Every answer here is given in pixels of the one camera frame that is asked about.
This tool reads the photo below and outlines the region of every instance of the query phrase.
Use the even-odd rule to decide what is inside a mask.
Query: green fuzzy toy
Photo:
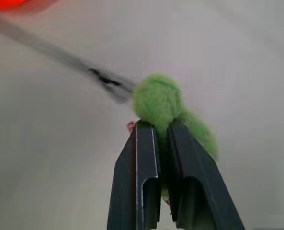
[[[173,79],[162,74],[148,76],[136,86],[133,100],[136,114],[155,127],[162,154],[167,149],[168,126],[177,118],[186,124],[207,153],[217,160],[218,147],[213,134],[207,124],[184,107],[181,90]]]

